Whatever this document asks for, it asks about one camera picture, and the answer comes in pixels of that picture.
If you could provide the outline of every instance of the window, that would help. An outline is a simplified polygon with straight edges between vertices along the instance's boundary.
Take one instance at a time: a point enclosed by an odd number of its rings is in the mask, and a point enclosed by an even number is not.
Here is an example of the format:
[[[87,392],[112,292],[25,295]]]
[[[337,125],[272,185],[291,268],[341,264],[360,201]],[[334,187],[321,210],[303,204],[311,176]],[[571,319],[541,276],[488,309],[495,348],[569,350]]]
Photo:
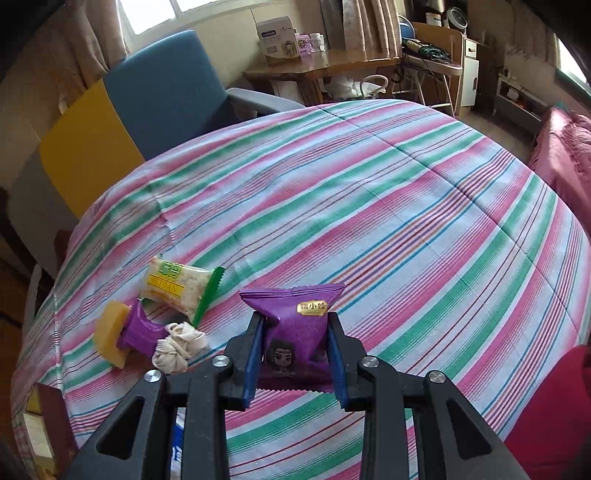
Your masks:
[[[118,0],[125,43],[131,53],[199,22],[275,0]]]
[[[173,20],[196,7],[213,0],[119,0],[123,12],[134,33],[139,35],[146,30]]]
[[[581,68],[560,40],[558,40],[558,52],[560,58],[560,70],[581,88],[586,90],[587,93],[591,93],[591,87],[589,87]]]

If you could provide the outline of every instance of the purple candy wrapper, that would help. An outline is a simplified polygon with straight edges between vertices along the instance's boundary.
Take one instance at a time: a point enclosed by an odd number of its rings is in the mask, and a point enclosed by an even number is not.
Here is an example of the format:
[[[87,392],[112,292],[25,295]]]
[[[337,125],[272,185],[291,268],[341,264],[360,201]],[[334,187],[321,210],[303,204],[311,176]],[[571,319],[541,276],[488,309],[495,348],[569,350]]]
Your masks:
[[[247,289],[240,297],[266,319],[258,388],[332,392],[327,312],[345,285]]]

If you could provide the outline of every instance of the red fabric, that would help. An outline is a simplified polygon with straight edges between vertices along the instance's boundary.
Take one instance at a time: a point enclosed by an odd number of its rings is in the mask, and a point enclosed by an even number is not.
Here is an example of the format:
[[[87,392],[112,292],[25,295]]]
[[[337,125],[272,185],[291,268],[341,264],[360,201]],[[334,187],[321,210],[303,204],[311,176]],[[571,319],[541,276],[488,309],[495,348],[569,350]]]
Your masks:
[[[573,348],[555,365],[505,440],[531,480],[554,480],[591,433],[589,347]]]
[[[551,108],[528,166],[573,211],[591,238],[591,121]]]

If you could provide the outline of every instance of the bed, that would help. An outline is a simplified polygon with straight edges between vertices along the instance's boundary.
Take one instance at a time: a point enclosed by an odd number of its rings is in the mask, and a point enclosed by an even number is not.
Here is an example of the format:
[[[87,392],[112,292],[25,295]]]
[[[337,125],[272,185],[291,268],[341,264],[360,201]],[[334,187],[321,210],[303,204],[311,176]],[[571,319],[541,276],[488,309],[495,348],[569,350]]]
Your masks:
[[[591,233],[591,121],[551,108],[531,154],[536,172]]]
[[[591,248],[522,162],[469,126],[403,100],[337,103],[234,125],[160,155],[84,215],[24,338],[12,413],[35,381],[64,393],[79,445],[151,365],[95,351],[105,303],[131,302],[148,260],[226,267],[200,328],[223,352],[248,324],[238,290],[345,283],[345,332],[403,372],[445,372],[504,438],[589,330]],[[157,307],[157,322],[179,314]],[[239,479],[359,475],[363,417],[331,394],[258,391],[226,415]],[[413,421],[407,415],[416,476]]]

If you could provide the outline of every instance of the yellow snack package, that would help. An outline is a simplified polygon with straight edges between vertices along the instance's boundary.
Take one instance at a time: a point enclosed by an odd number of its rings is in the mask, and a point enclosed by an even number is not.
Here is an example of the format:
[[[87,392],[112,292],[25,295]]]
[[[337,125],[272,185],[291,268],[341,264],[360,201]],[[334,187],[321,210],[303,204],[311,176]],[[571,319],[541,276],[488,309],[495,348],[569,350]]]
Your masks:
[[[212,302],[223,273],[222,267],[204,270],[152,257],[139,296],[174,307],[196,327]]]

